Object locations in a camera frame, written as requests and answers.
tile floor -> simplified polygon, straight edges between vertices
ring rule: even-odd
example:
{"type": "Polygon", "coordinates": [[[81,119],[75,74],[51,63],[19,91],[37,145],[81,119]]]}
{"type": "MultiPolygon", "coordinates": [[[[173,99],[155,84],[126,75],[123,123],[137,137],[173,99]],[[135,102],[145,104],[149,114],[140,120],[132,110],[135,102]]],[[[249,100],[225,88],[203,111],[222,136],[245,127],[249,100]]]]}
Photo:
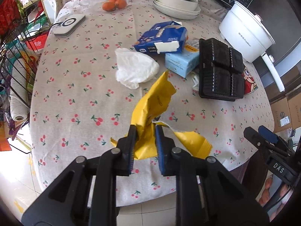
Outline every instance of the tile floor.
{"type": "MultiPolygon", "coordinates": [[[[30,142],[28,129],[19,136],[30,142]]],[[[9,142],[29,152],[17,140],[9,142]]],[[[32,155],[12,147],[12,151],[0,152],[0,197],[15,217],[21,220],[23,212],[41,194],[32,163],[32,155]]],[[[117,217],[118,226],[174,226],[176,220],[176,193],[141,204],[125,206],[117,217]]]]}

red package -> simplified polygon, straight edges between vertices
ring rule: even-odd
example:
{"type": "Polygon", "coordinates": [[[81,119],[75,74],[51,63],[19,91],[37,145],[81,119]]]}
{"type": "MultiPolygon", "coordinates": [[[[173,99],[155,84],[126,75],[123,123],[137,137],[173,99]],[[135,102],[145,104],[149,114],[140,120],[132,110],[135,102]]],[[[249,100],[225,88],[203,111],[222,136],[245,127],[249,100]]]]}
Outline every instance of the red package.
{"type": "Polygon", "coordinates": [[[15,0],[3,0],[0,4],[0,35],[17,27],[20,12],[15,0]]]}
{"type": "Polygon", "coordinates": [[[245,66],[245,69],[244,69],[244,71],[241,75],[243,76],[244,81],[245,81],[244,94],[249,94],[249,93],[255,91],[258,88],[253,76],[251,76],[251,74],[248,71],[246,66],[245,66]]]}
{"type": "Polygon", "coordinates": [[[45,42],[47,40],[47,37],[48,37],[48,33],[49,33],[49,31],[39,35],[35,39],[31,39],[29,41],[26,41],[26,45],[31,50],[43,49],[44,46],[45,46],[45,42]]]}

pot handle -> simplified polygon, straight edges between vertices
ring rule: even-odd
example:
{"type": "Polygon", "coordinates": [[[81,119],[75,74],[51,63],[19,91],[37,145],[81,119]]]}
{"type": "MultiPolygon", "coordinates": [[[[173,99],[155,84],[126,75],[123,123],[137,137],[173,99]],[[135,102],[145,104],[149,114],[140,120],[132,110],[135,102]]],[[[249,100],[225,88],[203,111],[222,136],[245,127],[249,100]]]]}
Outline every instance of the pot handle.
{"type": "Polygon", "coordinates": [[[273,65],[273,61],[274,61],[273,57],[271,55],[268,56],[266,54],[266,52],[264,52],[264,54],[261,55],[261,57],[262,57],[263,61],[265,62],[266,66],[268,67],[268,69],[270,70],[270,73],[272,74],[279,91],[283,92],[285,90],[285,88],[284,88],[283,82],[280,79],[278,72],[275,69],[275,66],[273,65]]]}

metal screw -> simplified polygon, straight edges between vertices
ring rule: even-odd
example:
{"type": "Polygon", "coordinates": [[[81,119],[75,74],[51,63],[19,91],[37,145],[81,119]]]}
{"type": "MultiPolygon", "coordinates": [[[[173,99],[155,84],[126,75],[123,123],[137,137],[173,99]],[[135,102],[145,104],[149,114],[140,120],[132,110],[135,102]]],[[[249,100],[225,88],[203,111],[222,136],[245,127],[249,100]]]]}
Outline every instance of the metal screw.
{"type": "Polygon", "coordinates": [[[209,157],[207,157],[207,161],[208,161],[209,163],[215,163],[215,162],[216,162],[216,159],[215,159],[214,157],[212,157],[212,156],[209,156],[209,157]]]}
{"type": "Polygon", "coordinates": [[[112,152],[112,154],[118,154],[119,152],[120,152],[120,149],[119,148],[113,148],[113,149],[111,149],[111,152],[112,152]]]}
{"type": "Polygon", "coordinates": [[[181,148],[179,148],[179,147],[173,147],[171,151],[172,151],[174,154],[178,154],[178,153],[180,153],[182,150],[181,150],[181,148]]]}
{"type": "Polygon", "coordinates": [[[76,163],[83,163],[85,161],[85,157],[84,156],[78,156],[75,159],[76,163]]]}

stacked plates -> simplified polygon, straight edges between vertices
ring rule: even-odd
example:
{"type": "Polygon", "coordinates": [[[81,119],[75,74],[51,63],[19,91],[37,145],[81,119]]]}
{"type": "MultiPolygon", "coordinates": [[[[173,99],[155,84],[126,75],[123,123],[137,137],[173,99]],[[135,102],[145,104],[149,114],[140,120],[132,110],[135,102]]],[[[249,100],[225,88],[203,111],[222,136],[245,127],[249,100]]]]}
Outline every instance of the stacked plates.
{"type": "Polygon", "coordinates": [[[195,19],[196,17],[198,17],[198,15],[201,12],[201,9],[199,6],[197,6],[195,11],[187,11],[184,9],[165,5],[165,4],[155,1],[155,0],[154,0],[154,6],[161,13],[164,13],[168,16],[171,16],[171,17],[174,17],[177,19],[195,19]]]}

